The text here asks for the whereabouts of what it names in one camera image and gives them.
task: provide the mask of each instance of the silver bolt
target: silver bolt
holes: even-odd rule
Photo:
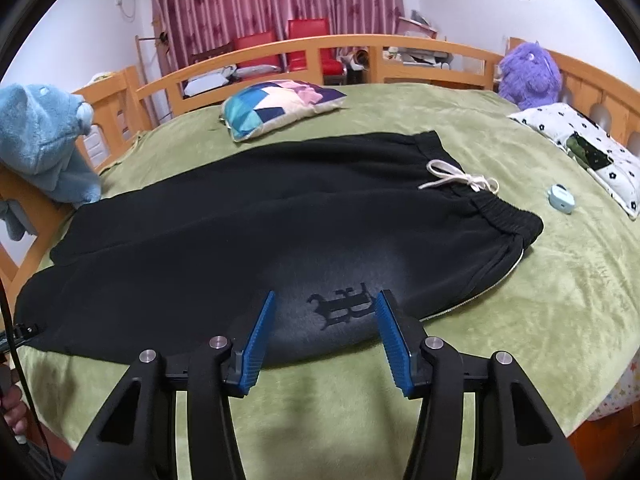
[[[223,335],[217,335],[209,339],[209,346],[211,348],[215,348],[216,350],[220,350],[229,344],[229,341]]]
[[[143,363],[150,363],[155,358],[156,358],[155,350],[143,350],[142,352],[140,352],[140,360]]]
[[[500,351],[495,355],[495,360],[501,365],[510,365],[513,363],[513,357],[509,352]]]
[[[444,341],[439,337],[429,336],[424,340],[424,344],[431,348],[431,350],[438,350],[444,346]]]

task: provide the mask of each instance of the green blanket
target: green blanket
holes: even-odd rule
[[[462,352],[513,353],[564,431],[572,432],[638,349],[640,226],[563,152],[506,118],[515,108],[496,94],[423,84],[341,90],[348,95],[343,110],[251,144],[230,140],[218,107],[184,115],[147,134],[103,174],[104,194],[138,189],[269,142],[436,130],[466,171],[496,178],[500,197],[537,213],[545,230],[501,286],[428,322],[428,333]],[[546,190],[556,183],[576,197],[570,216],[548,204]],[[76,446],[125,367],[31,348],[22,348],[20,356],[43,421]],[[189,477],[185,406],[180,396],[183,479]],[[321,360],[263,370],[249,396],[232,399],[231,407],[247,478],[388,480],[402,476],[420,403],[402,397],[382,346],[371,342]],[[459,478],[470,475],[472,414],[467,402]]]

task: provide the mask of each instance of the blue ridged pad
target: blue ridged pad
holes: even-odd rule
[[[382,292],[376,298],[375,308],[378,331],[385,347],[386,360],[389,361],[394,383],[402,390],[402,394],[405,397],[409,397],[414,390],[414,383],[411,380],[409,351],[404,344],[391,307],[389,307]]]
[[[238,381],[238,388],[247,395],[249,389],[258,381],[258,374],[262,368],[264,354],[267,351],[267,341],[275,319],[276,302],[275,293],[271,291],[264,301],[258,321],[249,336],[244,352],[242,353],[242,374]]]

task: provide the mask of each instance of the purple stuffed animal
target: purple stuffed animal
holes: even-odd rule
[[[558,101],[562,76],[556,62],[537,43],[523,43],[500,62],[500,97],[520,110],[550,105]]]

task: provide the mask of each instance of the elastic waistband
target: elastic waistband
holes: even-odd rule
[[[436,132],[417,134],[414,139],[418,149],[428,160],[439,158],[463,170],[460,164],[442,147]],[[538,215],[518,209],[493,193],[488,191],[476,192],[463,184],[450,184],[447,187],[450,187],[456,195],[464,196],[471,200],[480,214],[496,229],[509,234],[520,235],[524,249],[538,238],[544,228],[542,219]]]

